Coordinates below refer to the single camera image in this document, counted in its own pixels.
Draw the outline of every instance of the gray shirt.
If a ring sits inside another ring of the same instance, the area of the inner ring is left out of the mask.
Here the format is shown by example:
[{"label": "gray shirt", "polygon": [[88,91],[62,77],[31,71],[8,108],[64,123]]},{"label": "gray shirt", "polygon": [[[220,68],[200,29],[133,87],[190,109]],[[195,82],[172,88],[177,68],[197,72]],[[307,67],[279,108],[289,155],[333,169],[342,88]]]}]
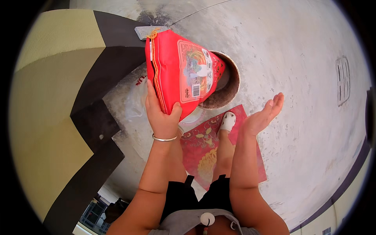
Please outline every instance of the gray shirt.
[{"label": "gray shirt", "polygon": [[175,211],[163,220],[158,229],[151,230],[149,235],[184,235],[201,223],[200,217],[205,212],[210,212],[214,216],[226,216],[226,218],[236,224],[233,225],[233,228],[235,228],[240,235],[260,235],[260,233],[254,228],[240,227],[239,221],[234,215],[231,212],[222,209]]}]

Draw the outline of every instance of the hand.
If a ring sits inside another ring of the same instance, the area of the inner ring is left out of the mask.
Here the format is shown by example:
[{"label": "hand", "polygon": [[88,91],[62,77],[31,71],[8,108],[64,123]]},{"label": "hand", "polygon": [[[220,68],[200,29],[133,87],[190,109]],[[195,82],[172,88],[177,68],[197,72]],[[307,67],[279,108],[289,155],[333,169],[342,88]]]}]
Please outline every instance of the hand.
[{"label": "hand", "polygon": [[243,124],[243,129],[246,134],[256,136],[264,130],[281,111],[284,99],[284,95],[280,92],[278,95],[274,96],[274,99],[266,102],[262,111],[247,117]]},{"label": "hand", "polygon": [[147,118],[152,126],[154,136],[159,139],[171,139],[176,136],[182,107],[176,102],[170,115],[164,114],[159,106],[152,82],[147,80],[147,96],[145,101]]}]

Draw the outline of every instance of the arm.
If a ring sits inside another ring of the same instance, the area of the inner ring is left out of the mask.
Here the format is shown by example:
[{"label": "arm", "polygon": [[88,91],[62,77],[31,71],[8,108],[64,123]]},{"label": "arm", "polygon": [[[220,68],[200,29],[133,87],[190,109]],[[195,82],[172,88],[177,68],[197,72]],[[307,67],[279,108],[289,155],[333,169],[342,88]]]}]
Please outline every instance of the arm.
[{"label": "arm", "polygon": [[265,108],[249,116],[238,134],[232,160],[230,201],[240,224],[254,227],[262,235],[289,234],[288,228],[265,202],[258,190],[256,135],[281,111],[284,96],[279,93]]},{"label": "arm", "polygon": [[[148,80],[145,106],[155,137],[173,138],[182,113],[180,104],[174,105],[171,115],[163,114]],[[166,201],[170,147],[171,142],[153,142],[137,192],[125,212],[111,225],[108,235],[148,234],[158,228]]]}]

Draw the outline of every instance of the person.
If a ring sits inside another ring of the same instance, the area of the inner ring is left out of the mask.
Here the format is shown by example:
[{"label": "person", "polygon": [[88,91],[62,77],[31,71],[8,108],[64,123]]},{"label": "person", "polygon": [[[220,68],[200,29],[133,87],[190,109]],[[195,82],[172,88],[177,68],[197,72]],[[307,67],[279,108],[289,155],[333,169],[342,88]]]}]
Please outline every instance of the person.
[{"label": "person", "polygon": [[209,190],[198,201],[182,163],[179,102],[162,113],[150,80],[146,111],[155,138],[137,192],[107,235],[289,234],[258,189],[256,135],[280,113],[284,95],[247,117],[234,149],[228,134],[236,116],[225,113],[218,132],[217,163]]}]

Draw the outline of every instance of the leg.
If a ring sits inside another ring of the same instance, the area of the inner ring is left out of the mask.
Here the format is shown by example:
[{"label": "leg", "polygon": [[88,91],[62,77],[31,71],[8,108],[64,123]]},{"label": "leg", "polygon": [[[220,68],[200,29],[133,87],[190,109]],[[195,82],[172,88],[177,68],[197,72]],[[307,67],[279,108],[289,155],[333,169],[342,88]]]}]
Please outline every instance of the leg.
[{"label": "leg", "polygon": [[183,150],[180,145],[180,138],[182,132],[177,130],[177,138],[173,140],[170,150],[170,162],[169,162],[169,181],[176,181],[184,183],[187,178],[187,173],[183,165]]},{"label": "leg", "polygon": [[217,148],[217,164],[213,172],[212,182],[216,181],[221,174],[225,174],[227,178],[230,177],[232,157],[235,149],[228,137],[228,130],[219,130],[219,145]]}]

